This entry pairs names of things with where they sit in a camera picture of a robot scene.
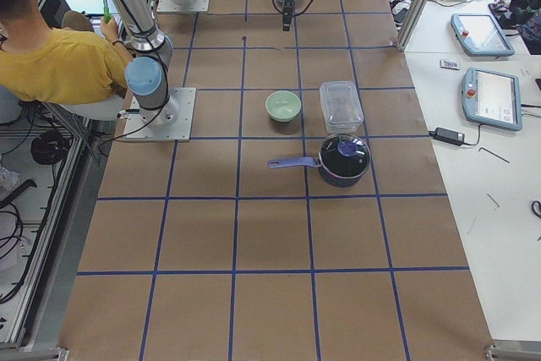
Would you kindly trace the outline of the green bowl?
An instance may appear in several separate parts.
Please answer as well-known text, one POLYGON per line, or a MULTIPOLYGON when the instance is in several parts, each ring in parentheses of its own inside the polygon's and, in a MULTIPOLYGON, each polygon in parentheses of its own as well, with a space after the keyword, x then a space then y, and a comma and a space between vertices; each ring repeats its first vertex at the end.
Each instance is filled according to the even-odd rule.
POLYGON ((265 100, 268 115, 279 123, 291 122, 301 111, 299 97, 288 90, 277 90, 269 94, 265 100))

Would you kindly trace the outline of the clear plastic food container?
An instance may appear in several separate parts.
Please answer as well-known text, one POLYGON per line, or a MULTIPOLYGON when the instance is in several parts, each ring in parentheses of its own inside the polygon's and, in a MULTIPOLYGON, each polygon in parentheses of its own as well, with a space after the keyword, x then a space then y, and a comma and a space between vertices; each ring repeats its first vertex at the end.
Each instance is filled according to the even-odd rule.
POLYGON ((363 108, 352 81, 339 80, 320 85, 320 106, 326 131, 330 134, 355 133, 363 124, 363 108))

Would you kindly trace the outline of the dark blue saucepan with lid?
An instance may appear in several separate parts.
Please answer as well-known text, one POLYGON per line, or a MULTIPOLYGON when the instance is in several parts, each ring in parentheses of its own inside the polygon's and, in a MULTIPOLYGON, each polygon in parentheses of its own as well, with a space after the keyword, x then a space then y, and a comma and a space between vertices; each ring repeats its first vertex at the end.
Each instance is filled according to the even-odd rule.
POLYGON ((368 171, 371 153, 367 144, 352 134, 333 134, 320 144, 318 155, 270 160, 268 168, 312 167, 332 186, 353 186, 368 171))

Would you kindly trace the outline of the upper teach pendant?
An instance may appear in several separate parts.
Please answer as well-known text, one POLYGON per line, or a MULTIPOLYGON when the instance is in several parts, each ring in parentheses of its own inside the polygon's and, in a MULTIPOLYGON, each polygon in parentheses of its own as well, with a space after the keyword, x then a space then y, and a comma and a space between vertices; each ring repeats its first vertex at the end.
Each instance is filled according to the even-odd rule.
POLYGON ((471 57, 509 57, 515 50, 492 15, 453 14, 451 28, 471 57))

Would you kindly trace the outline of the teach pendant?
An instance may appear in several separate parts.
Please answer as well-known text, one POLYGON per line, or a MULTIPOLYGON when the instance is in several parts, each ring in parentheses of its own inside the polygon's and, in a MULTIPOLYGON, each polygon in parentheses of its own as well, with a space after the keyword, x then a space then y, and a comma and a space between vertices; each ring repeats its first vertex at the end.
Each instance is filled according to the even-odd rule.
POLYGON ((466 120, 498 129, 522 129, 519 79, 484 68, 469 68, 462 82, 466 120))
POLYGON ((492 15, 453 14, 451 28, 471 57, 509 57, 515 50, 492 15))

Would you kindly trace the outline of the black power adapter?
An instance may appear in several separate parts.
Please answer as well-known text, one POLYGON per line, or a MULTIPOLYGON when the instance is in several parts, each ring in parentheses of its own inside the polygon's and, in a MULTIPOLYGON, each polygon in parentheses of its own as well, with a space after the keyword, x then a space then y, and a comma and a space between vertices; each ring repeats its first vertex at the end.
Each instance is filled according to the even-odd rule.
POLYGON ((434 140, 456 146, 465 145, 464 134, 454 130, 438 127, 429 131, 429 136, 434 140))

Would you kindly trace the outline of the lower teach pendant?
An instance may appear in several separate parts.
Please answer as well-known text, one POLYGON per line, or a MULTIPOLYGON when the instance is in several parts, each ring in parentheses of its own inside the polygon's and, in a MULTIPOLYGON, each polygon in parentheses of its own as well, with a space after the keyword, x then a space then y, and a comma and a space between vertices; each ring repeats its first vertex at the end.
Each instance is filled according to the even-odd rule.
POLYGON ((519 79, 484 68, 469 68, 462 82, 466 120, 498 129, 522 129, 519 79))

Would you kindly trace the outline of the person in yellow shirt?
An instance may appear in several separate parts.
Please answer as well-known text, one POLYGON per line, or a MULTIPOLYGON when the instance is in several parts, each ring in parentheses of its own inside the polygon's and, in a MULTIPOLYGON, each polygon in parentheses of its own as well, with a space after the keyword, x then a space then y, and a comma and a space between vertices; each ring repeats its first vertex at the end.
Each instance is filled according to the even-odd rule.
POLYGON ((83 14, 68 12, 56 29, 37 0, 1 0, 1 26, 1 85, 20 100, 80 105, 125 96, 132 57, 115 19, 102 19, 96 34, 83 14))

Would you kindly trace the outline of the green handled tool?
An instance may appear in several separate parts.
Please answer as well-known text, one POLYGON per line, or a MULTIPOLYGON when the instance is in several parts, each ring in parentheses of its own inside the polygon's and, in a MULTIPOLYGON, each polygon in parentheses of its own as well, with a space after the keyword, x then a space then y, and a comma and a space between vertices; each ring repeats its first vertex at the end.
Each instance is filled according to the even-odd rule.
POLYGON ((103 4, 103 19, 104 19, 104 22, 106 24, 108 24, 111 20, 111 14, 110 14, 110 10, 109 10, 109 6, 108 6, 108 3, 107 1, 104 1, 104 4, 103 4))

